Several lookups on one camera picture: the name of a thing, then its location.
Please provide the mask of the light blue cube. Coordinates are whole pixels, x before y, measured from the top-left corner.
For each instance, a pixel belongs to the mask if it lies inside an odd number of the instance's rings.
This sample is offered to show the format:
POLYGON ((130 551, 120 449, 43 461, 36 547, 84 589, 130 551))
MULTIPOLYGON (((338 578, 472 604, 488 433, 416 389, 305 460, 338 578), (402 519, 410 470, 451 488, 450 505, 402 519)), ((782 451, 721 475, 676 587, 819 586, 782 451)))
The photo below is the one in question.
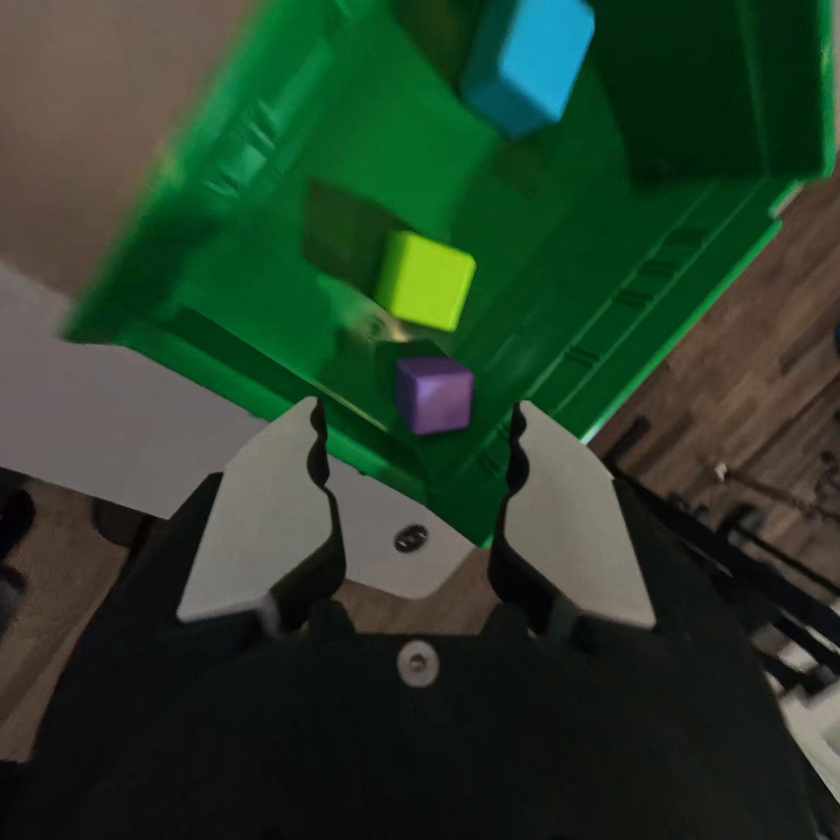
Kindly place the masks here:
POLYGON ((587 2, 488 2, 458 81, 460 96, 511 140, 554 125, 594 33, 587 2))

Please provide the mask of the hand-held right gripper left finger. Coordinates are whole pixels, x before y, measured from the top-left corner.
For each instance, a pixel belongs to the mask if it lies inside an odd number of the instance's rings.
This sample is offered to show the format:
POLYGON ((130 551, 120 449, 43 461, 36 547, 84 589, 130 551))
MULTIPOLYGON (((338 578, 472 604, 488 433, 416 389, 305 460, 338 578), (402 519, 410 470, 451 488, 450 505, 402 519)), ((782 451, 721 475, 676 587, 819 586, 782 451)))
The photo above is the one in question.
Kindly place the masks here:
POLYGON ((302 399, 227 464, 177 618, 254 613, 267 634, 294 634, 346 575, 340 512, 328 486, 322 402, 302 399))

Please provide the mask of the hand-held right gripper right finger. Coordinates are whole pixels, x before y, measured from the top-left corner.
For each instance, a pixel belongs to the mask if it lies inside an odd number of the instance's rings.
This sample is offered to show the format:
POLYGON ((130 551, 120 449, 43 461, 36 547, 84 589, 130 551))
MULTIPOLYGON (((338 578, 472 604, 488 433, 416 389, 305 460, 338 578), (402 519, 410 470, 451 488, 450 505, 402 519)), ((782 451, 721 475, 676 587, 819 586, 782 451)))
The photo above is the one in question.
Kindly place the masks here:
POLYGON ((583 618, 651 631, 655 609, 615 480, 588 447, 531 402, 511 414, 507 495, 489 583, 536 636, 568 636, 583 618))

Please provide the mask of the green plastic bin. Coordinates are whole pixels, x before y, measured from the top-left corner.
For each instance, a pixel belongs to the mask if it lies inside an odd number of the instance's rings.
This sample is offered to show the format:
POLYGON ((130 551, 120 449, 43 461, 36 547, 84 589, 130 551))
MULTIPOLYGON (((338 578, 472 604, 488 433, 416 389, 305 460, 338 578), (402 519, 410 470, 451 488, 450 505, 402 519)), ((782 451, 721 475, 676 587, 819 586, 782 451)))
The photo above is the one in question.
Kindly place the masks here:
POLYGON ((322 399, 335 458, 485 543, 511 408, 596 434, 836 154, 830 2, 592 2, 560 123, 508 140, 456 91, 487 2, 263 2, 65 336, 268 421, 322 399), (459 249, 457 330, 373 299, 388 237, 459 249), (475 376, 420 437, 396 362, 475 376))

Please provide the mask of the lime green cube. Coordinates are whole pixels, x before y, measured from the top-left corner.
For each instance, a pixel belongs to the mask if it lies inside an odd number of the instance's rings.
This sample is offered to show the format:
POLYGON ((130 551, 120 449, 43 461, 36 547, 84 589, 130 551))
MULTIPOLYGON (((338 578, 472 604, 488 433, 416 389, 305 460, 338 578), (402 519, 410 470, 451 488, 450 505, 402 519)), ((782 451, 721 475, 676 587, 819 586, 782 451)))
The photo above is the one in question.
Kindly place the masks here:
POLYGON ((374 301, 396 319, 452 333, 476 273, 472 255, 410 231, 390 234, 374 301))

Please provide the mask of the grey desk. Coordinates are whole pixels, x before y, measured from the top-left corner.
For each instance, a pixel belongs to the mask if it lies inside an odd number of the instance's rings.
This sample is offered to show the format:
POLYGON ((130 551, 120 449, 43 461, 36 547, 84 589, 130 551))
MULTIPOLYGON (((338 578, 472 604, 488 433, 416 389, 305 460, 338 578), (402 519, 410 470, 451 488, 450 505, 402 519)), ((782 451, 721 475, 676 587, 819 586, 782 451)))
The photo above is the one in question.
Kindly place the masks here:
POLYGON ((265 422, 60 330, 259 2, 2 2, 2 467, 167 517, 265 422))

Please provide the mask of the purple cube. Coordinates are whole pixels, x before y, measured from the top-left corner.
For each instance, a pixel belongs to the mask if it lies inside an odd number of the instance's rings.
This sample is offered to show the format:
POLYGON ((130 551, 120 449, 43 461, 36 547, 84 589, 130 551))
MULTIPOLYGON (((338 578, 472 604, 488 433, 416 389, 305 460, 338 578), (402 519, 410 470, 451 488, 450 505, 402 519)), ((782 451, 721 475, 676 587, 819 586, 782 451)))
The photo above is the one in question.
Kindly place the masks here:
POLYGON ((416 436, 459 432, 471 420, 475 376, 444 356, 403 358, 395 363, 395 404, 416 436))

